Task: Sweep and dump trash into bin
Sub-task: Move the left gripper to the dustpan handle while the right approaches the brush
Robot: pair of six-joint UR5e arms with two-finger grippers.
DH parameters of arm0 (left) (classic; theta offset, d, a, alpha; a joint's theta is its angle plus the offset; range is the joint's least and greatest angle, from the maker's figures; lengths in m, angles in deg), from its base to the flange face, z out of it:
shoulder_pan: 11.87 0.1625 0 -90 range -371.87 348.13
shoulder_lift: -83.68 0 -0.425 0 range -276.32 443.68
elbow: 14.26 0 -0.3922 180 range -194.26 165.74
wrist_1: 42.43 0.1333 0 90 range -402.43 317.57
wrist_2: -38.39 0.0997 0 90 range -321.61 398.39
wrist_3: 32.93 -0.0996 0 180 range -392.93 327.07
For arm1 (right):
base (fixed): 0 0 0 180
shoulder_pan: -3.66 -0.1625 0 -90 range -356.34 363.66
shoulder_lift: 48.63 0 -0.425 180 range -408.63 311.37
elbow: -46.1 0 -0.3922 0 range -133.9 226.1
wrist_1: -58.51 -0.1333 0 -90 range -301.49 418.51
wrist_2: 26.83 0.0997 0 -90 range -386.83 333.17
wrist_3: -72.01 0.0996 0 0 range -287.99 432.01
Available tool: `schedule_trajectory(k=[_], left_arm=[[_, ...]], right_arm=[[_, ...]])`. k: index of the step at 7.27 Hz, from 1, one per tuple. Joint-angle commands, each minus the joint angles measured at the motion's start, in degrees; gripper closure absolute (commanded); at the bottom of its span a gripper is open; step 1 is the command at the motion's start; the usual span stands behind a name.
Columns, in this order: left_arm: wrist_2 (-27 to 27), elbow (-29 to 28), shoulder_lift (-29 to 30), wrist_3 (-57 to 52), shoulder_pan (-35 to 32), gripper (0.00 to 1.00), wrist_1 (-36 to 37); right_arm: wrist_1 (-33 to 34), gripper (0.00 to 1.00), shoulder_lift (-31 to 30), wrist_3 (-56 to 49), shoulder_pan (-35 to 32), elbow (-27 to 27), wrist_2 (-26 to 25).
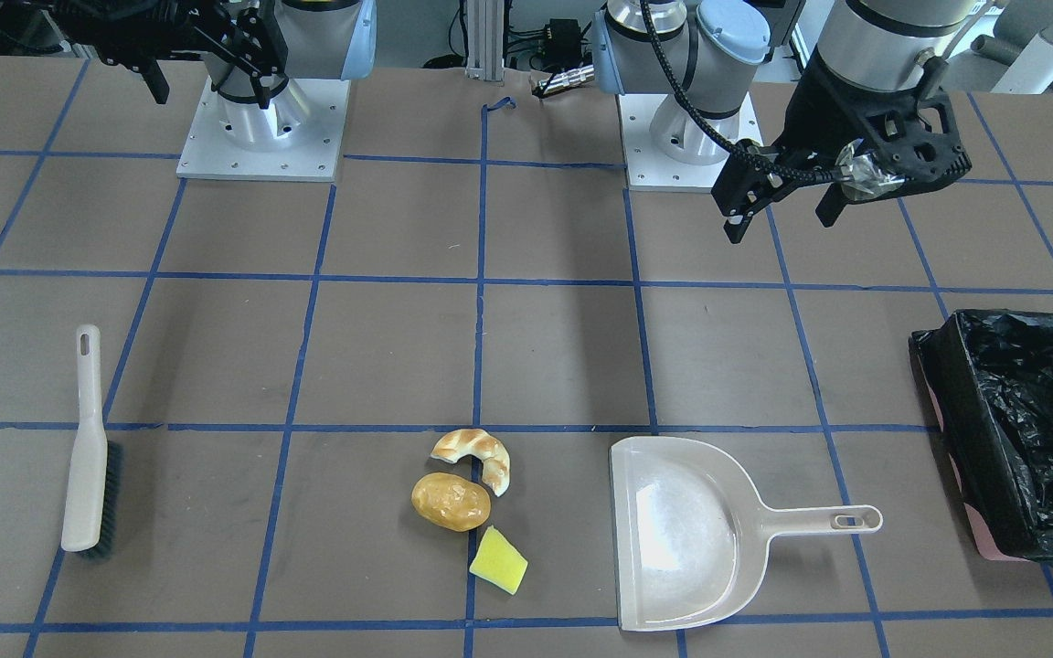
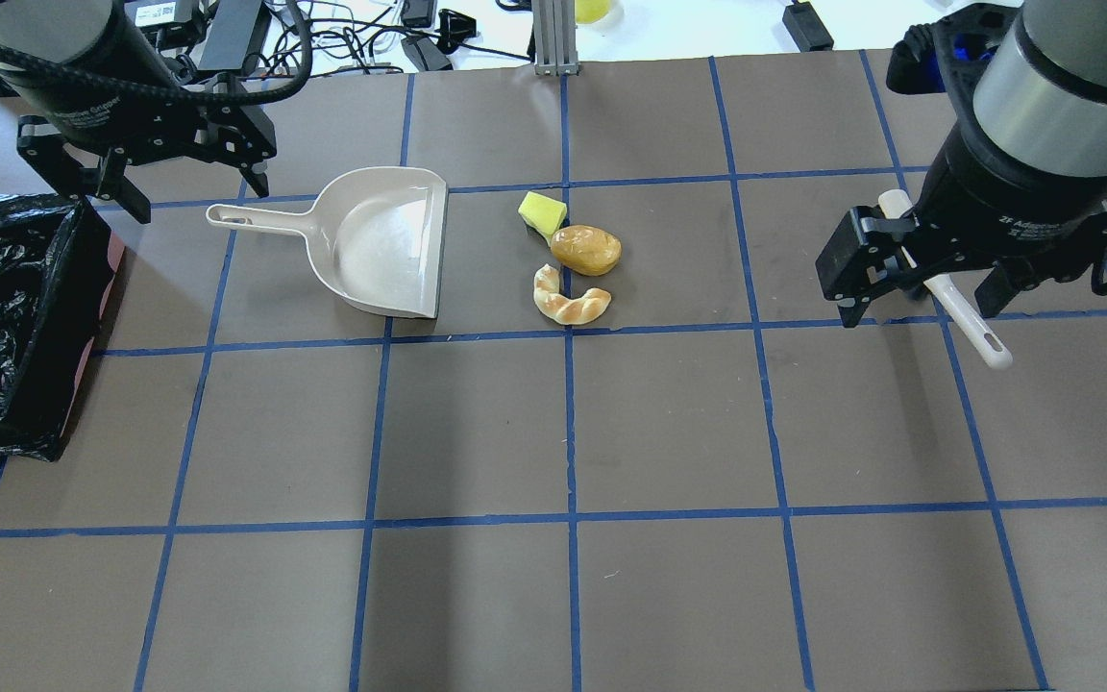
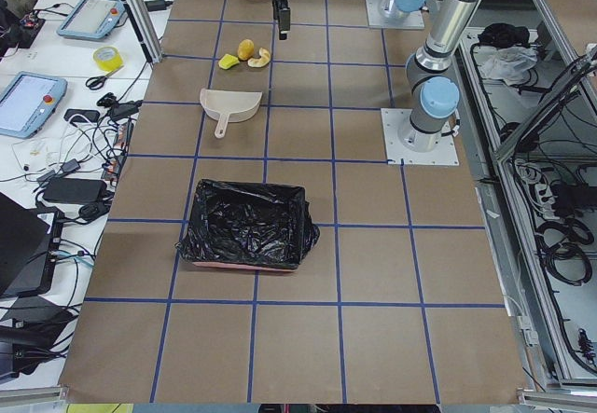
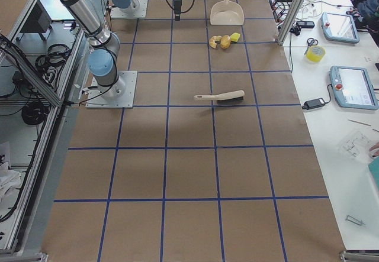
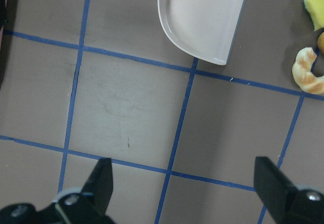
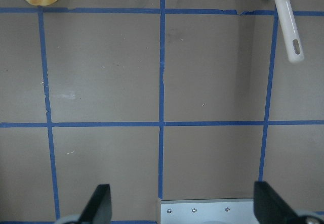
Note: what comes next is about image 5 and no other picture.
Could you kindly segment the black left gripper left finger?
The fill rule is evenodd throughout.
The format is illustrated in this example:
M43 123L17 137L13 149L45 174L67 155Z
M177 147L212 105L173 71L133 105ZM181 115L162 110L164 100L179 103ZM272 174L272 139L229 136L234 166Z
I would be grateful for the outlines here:
M101 158L80 190L62 191L37 211L30 203L1 209L1 223L113 223L106 210L113 192L112 163Z

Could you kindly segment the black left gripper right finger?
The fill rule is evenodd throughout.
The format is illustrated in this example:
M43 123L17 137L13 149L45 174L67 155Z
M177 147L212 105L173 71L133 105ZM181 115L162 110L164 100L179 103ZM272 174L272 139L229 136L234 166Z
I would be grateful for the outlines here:
M323 193L293 184L268 157L255 158L254 189L275 223L323 223Z

